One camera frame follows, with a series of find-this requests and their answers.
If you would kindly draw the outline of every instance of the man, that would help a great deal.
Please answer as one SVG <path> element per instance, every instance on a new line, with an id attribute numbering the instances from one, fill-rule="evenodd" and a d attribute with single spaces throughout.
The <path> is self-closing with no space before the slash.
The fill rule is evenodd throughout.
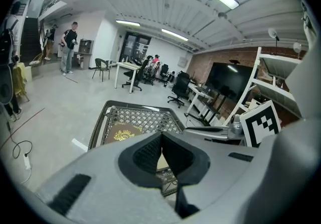
<path id="1" fill-rule="evenodd" d="M 57 25 L 55 24 L 52 29 L 47 33 L 47 45 L 46 45 L 46 57 L 45 60 L 50 61 L 50 54 L 52 53 L 52 47 L 54 45 L 55 32 Z"/>
<path id="2" fill-rule="evenodd" d="M 63 55 L 61 59 L 61 70 L 62 70 L 62 75 L 65 77 L 66 73 L 72 74 L 73 72 L 71 71 L 71 62 L 72 62 L 72 56 L 74 54 L 74 45 L 78 44 L 77 43 L 77 27 L 78 23 L 73 22 L 71 25 L 71 29 L 67 30 L 61 38 L 62 43 L 64 44 L 64 49 L 63 49 Z"/>
<path id="3" fill-rule="evenodd" d="M 20 2 L 15 2 L 12 6 L 12 9 L 10 11 L 10 16 L 4 21 L 4 29 L 12 29 L 13 34 L 13 41 L 12 46 L 10 49 L 10 55 L 9 55 L 9 67 L 11 71 L 11 76 L 13 74 L 13 68 L 15 65 L 14 56 L 18 53 L 18 43 L 19 43 L 19 22 L 17 21 L 17 14 L 20 9 Z M 19 108 L 18 101 L 16 98 L 15 93 L 13 92 L 13 96 L 11 99 L 11 105 L 5 104 L 5 108 L 7 110 L 7 113 L 11 119 L 12 122 L 15 122 L 20 119 L 22 110 Z"/>

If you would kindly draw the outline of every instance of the book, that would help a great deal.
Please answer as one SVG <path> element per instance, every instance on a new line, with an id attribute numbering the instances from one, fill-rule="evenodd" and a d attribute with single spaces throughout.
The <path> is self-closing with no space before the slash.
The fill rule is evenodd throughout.
<path id="1" fill-rule="evenodd" d="M 136 127 L 128 123 L 116 122 L 106 139 L 106 144 L 113 143 L 116 141 L 123 141 L 128 138 L 141 135 L 142 127 Z"/>

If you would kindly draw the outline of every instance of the monitor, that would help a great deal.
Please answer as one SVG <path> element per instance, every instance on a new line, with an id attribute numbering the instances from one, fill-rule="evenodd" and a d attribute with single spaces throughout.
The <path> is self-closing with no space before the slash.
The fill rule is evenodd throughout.
<path id="1" fill-rule="evenodd" d="M 249 81 L 252 70 L 252 67 L 215 62 L 206 85 L 238 102 Z"/>

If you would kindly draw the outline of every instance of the white desk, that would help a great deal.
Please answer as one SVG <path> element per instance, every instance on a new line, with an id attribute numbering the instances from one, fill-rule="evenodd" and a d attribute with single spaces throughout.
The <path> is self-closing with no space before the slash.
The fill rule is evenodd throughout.
<path id="1" fill-rule="evenodd" d="M 135 81 L 136 72 L 140 69 L 140 66 L 136 66 L 136 65 L 131 64 L 129 62 L 117 62 L 117 70 L 116 70 L 116 78 L 115 78 L 115 86 L 114 86 L 115 88 L 117 88 L 119 67 L 123 67 L 123 68 L 130 69 L 130 70 L 134 71 L 132 74 L 131 84 L 130 84 L 130 89 L 129 89 L 129 93 L 131 93 L 132 87 L 133 87 L 134 81 Z"/>
<path id="2" fill-rule="evenodd" d="M 192 102 L 191 102 L 190 107 L 187 109 L 186 114 L 189 114 L 189 113 L 190 113 L 190 111 L 191 111 L 193 105 L 195 104 L 197 98 L 199 97 L 199 95 L 200 95 L 201 97 L 207 98 L 207 99 L 208 99 L 208 102 L 210 102 L 210 100 L 213 99 L 213 98 L 210 97 L 209 95 L 207 95 L 207 94 L 205 94 L 205 93 L 203 93 L 203 92 L 198 91 L 196 88 L 197 88 L 197 86 L 195 86 L 195 85 L 192 84 L 192 83 L 189 83 L 189 89 L 192 90 L 192 91 L 195 93 L 195 96 L 194 96 L 194 98 L 193 98 L 193 100 L 192 100 Z M 206 105 L 204 105 L 203 109 L 200 111 L 199 116 L 202 115 L 202 112 L 204 111 L 205 108 L 206 108 Z"/>

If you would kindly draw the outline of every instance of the black t-shirt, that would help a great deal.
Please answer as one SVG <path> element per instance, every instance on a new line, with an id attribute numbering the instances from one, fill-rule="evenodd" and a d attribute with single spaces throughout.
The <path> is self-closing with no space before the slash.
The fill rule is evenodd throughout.
<path id="1" fill-rule="evenodd" d="M 66 30 L 66 32 L 64 33 L 65 36 L 65 41 L 67 43 L 67 47 L 69 49 L 74 49 L 74 43 L 72 43 L 72 41 L 75 39 L 77 40 L 77 32 L 73 31 L 72 29 Z"/>
<path id="2" fill-rule="evenodd" d="M 48 37 L 48 39 L 54 41 L 55 32 L 56 32 L 56 29 L 51 29 L 51 30 L 50 30 L 50 36 Z"/>

